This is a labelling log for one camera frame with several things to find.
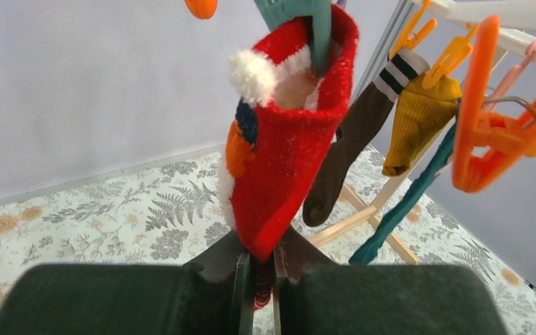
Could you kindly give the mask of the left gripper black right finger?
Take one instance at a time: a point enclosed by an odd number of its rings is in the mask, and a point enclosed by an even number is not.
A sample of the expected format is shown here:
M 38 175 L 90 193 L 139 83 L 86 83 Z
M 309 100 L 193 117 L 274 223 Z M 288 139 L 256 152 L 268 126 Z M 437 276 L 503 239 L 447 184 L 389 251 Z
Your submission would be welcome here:
M 489 291 L 456 265 L 339 265 L 289 229 L 274 249 L 280 334 L 505 334 Z

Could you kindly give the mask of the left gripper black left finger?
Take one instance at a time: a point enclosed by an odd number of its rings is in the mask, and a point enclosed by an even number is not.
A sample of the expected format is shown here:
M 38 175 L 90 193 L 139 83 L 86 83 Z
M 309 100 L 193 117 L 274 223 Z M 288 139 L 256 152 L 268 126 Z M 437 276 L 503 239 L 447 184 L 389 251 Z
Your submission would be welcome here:
M 0 334 L 250 334 L 253 261 L 230 232 L 182 266 L 45 264 L 0 308 Z

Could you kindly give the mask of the red patterned sock pair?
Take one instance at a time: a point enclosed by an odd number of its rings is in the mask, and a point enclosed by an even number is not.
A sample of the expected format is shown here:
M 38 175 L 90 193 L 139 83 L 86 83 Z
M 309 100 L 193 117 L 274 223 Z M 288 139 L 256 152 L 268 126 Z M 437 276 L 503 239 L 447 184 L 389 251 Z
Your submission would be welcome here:
M 260 263 L 254 309 L 271 298 L 267 261 L 290 227 L 346 114 L 359 40 L 355 21 L 332 3 L 329 68 L 311 61 L 310 24 L 297 17 L 228 59 L 239 94 L 218 167 L 225 222 Z

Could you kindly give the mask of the dark brown sock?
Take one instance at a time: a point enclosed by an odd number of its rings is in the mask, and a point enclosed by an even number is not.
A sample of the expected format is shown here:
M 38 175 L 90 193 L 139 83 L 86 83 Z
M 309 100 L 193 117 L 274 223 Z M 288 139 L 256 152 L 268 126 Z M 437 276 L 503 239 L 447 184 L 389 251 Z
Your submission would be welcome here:
M 328 219 L 350 166 L 378 134 L 406 85 L 429 69 L 428 61 L 402 48 L 352 103 L 303 203 L 307 226 L 317 227 Z

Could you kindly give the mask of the white round clip hanger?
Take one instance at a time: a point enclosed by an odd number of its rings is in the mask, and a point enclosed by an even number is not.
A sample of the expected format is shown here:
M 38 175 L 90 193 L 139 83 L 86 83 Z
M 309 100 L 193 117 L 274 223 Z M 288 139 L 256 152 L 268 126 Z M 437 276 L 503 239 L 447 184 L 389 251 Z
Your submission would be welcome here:
M 415 1 L 422 7 L 406 24 L 410 34 L 424 11 L 464 27 L 479 24 L 497 15 L 500 19 L 498 46 L 523 56 L 528 46 L 536 41 L 529 31 L 536 31 L 536 1 Z

